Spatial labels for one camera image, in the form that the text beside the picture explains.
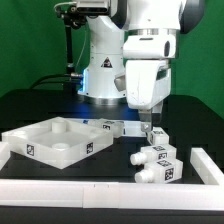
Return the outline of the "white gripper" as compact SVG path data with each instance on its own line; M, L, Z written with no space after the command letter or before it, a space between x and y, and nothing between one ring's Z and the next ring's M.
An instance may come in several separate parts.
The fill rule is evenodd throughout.
M126 63L126 98L138 111L142 131L152 130L162 117L163 99L171 91L171 69L167 60L129 60Z

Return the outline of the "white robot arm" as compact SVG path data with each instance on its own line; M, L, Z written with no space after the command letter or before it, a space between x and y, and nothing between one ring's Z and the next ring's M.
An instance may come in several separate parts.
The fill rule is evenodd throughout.
M149 132L170 94L177 35L197 26L205 0L79 0L77 6L91 31L83 93L96 101L126 99Z

